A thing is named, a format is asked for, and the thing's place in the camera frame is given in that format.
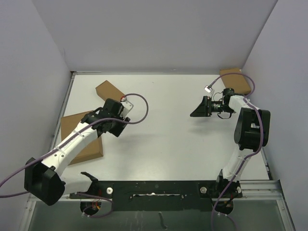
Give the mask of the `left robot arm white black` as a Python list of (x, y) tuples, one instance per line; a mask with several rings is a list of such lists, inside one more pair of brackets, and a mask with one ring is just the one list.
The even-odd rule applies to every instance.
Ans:
[(107, 99), (84, 115), (73, 131), (42, 160), (30, 158), (26, 163), (24, 188), (47, 205), (55, 204), (63, 195), (82, 193), (87, 198), (97, 194), (94, 177), (86, 172), (63, 177), (66, 167), (91, 142), (104, 133), (118, 137), (126, 124), (133, 104), (129, 101)]

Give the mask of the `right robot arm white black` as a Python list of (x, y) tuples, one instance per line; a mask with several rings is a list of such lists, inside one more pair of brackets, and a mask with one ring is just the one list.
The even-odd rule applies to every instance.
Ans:
[(222, 92), (222, 99), (212, 100), (203, 97), (201, 103), (190, 114), (191, 117), (210, 117), (216, 113), (221, 118), (221, 113), (238, 115), (234, 131), (235, 150), (228, 164), (220, 171), (214, 184), (214, 191), (218, 196), (238, 191), (239, 181), (243, 169), (250, 158), (267, 145), (270, 131), (270, 111), (262, 110), (252, 105), (243, 94), (236, 93), (232, 88)]

